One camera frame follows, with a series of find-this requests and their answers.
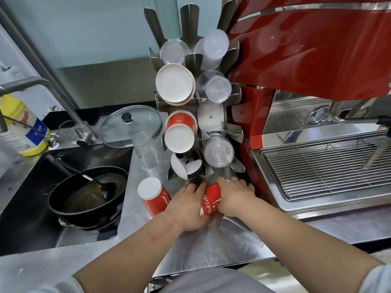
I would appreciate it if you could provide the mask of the person's right forearm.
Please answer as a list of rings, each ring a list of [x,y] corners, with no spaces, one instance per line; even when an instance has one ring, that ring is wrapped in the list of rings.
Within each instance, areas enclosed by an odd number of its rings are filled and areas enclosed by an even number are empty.
[[[358,293],[368,274],[384,266],[374,256],[257,197],[243,200],[237,217],[310,293]]]

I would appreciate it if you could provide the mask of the clear plastic cup stack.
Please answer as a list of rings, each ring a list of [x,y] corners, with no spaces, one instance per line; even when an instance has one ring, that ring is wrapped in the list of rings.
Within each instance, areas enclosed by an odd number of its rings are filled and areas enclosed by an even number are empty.
[[[180,39],[167,40],[160,49],[160,58],[164,64],[180,64],[185,66],[185,58],[191,53],[188,45]]]
[[[154,140],[148,133],[135,133],[132,135],[131,140],[143,170],[153,170],[159,166],[162,160],[161,152],[157,149]]]
[[[196,91],[209,103],[223,103],[232,93],[230,81],[217,70],[203,72],[196,80]]]

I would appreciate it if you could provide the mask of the person's left forearm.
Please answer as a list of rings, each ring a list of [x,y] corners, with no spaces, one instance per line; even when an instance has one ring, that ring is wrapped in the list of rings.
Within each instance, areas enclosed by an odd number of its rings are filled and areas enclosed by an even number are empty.
[[[183,224],[164,211],[73,277],[84,293],[143,293],[183,231]]]

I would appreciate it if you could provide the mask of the glass pot lid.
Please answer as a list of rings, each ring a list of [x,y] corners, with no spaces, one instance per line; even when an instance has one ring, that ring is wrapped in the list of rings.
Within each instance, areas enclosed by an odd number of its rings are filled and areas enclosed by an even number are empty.
[[[113,148],[133,146],[132,137],[146,133],[155,138],[162,127],[160,113],[146,105],[133,105],[117,110],[109,115],[99,129],[100,140]]]

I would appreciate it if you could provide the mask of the stainless steel sink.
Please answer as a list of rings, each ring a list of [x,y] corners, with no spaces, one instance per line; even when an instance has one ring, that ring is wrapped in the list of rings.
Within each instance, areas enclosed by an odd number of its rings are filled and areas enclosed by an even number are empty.
[[[0,215],[0,256],[44,251],[109,239],[116,235],[133,148],[104,144],[53,150],[38,159]],[[57,213],[70,193],[88,180],[56,163],[60,158],[92,178],[117,174],[123,192],[108,207],[82,213]]]

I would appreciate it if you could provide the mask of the black and white lid stack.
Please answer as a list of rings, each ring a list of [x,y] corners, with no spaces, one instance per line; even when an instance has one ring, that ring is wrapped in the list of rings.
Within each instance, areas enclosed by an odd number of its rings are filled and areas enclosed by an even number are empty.
[[[202,165],[200,153],[193,148],[185,153],[173,153],[170,157],[171,172],[184,180],[197,177]]]

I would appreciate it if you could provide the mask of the black frying pan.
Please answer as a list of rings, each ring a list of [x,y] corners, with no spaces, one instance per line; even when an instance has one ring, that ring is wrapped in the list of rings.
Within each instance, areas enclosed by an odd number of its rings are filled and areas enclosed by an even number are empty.
[[[48,206],[66,226],[97,230],[117,219],[123,208],[128,172],[120,167],[101,166],[85,171],[60,163],[73,175],[56,185],[48,195]],[[96,182],[116,185],[105,200]]]

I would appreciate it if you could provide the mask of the frosted plastic cup stack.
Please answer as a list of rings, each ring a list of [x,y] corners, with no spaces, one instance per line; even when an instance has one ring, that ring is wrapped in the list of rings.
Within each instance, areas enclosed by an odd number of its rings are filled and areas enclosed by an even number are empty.
[[[227,53],[228,47],[229,39],[223,30],[214,29],[209,31],[194,48],[196,54],[203,55],[201,70],[216,69]]]

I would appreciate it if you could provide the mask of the person's left hand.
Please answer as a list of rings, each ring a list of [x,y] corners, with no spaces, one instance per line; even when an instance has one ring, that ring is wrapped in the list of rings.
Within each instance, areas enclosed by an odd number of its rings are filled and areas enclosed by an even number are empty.
[[[200,215],[202,202],[180,202],[180,190],[169,202],[164,214],[180,228],[181,231],[195,231],[205,226],[210,216]]]

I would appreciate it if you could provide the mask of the person's right hand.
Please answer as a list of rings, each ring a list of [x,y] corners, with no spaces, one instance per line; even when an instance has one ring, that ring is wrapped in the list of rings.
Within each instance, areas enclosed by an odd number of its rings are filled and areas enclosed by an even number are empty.
[[[253,203],[260,199],[256,195],[221,195],[218,211],[229,217],[242,218]]]

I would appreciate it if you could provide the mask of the black ladle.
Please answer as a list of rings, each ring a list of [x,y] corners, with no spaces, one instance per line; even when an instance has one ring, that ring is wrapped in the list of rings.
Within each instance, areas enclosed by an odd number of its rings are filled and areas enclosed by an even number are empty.
[[[56,163],[100,186],[101,195],[106,202],[109,202],[113,198],[116,191],[116,184],[114,182],[100,182],[97,178],[88,176],[84,172],[64,162],[61,158],[56,158]]]

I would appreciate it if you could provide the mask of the steel steam wand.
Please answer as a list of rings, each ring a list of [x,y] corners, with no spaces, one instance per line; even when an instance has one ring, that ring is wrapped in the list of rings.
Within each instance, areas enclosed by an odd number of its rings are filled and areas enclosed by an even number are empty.
[[[367,161],[364,162],[364,164],[362,165],[362,168],[369,169],[374,164],[374,162],[384,153],[384,151],[387,149],[387,147],[390,144],[391,144],[391,138],[389,138],[389,137],[384,138],[383,141],[376,148],[376,150],[367,159]]]

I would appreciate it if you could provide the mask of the red paper cup stack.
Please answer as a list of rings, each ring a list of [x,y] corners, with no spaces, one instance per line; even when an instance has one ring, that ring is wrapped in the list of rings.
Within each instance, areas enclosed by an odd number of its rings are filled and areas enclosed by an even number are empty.
[[[150,218],[163,212],[172,200],[172,196],[156,177],[143,179],[139,183],[138,194]]]
[[[173,153],[188,152],[194,145],[197,130],[197,119],[192,112],[186,109],[172,112],[165,122],[166,147]]]
[[[208,185],[203,194],[200,215],[211,215],[218,211],[217,207],[221,201],[221,189],[217,183]]]

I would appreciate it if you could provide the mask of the stainless steel cup dispenser rack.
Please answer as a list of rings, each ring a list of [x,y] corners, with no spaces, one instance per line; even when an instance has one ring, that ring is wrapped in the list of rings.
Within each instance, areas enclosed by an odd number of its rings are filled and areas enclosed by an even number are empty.
[[[217,29],[223,30],[224,32],[227,31],[233,14],[235,13],[236,7],[237,0],[228,0],[225,2],[225,4],[222,5]],[[163,46],[163,42],[166,42],[167,39],[164,38],[163,30],[158,19],[158,14],[154,9],[146,7],[143,7],[143,9],[146,21],[158,46]],[[191,50],[194,50],[196,42],[199,42],[204,38],[198,36],[199,6],[196,4],[186,4],[180,8],[179,14],[182,30],[182,37],[179,40],[183,41],[187,46],[191,47]],[[223,56],[222,62],[219,63],[215,70],[225,75],[228,69],[231,68],[233,63],[235,63],[238,59],[238,54],[239,43],[238,40],[234,40],[230,43],[227,53]],[[149,57],[153,69],[158,72],[163,67],[164,61],[156,56],[151,47],[149,48]],[[190,53],[185,56],[185,67],[193,74],[195,79],[198,79],[202,73],[204,73],[204,70],[201,68],[202,61],[203,55],[199,53]],[[224,137],[232,139],[237,143],[243,142],[244,133],[242,127],[236,124],[228,123],[227,120],[227,107],[232,107],[239,104],[242,99],[242,91],[239,85],[233,85],[230,96],[223,103],[211,102],[207,98],[206,93],[195,91],[193,98],[190,99],[188,103],[182,106],[175,106],[174,104],[164,102],[163,98],[160,96],[160,94],[158,94],[157,91],[155,91],[154,94],[157,108],[160,112],[169,113],[171,110],[174,112],[177,111],[178,108],[183,107],[184,109],[190,111],[197,110],[198,118],[198,109],[201,108],[201,124],[205,125],[201,126],[201,128],[198,128],[199,132],[196,134],[197,141],[193,146],[197,150],[200,149],[200,152],[203,152],[202,150],[204,143],[209,138],[208,134],[212,132],[221,132]],[[228,165],[228,167],[230,170],[224,170],[224,173],[246,172],[244,164],[237,157],[235,157],[235,153],[233,160]],[[199,176],[209,177],[212,176],[215,171],[217,171],[217,168],[210,166],[203,159],[203,166],[201,167]]]

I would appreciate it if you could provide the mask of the round pressure gauge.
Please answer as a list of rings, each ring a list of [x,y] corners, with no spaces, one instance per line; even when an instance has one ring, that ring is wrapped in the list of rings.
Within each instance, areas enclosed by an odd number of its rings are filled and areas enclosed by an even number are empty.
[[[305,120],[305,124],[307,127],[316,127],[322,123],[324,123],[330,115],[330,106],[324,105],[315,108]]]

